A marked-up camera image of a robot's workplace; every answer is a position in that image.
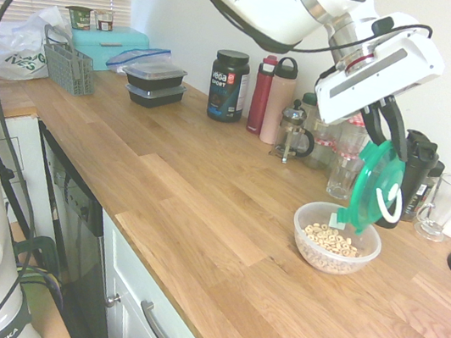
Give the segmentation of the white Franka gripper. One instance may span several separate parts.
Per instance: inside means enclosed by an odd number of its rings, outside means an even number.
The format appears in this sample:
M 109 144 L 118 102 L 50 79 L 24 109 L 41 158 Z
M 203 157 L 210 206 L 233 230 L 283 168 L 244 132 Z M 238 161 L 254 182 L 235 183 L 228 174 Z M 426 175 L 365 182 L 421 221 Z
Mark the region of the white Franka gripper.
M 316 81 L 319 116 L 327 124 L 352 117 L 362 109 L 365 129 L 376 145 L 387 140 L 379 108 L 391 132 L 400 161 L 407 161 L 404 120 L 395 97 L 435 79 L 444 62 L 430 31 L 415 19 L 395 15 L 337 21 L 329 39 L 335 71 Z

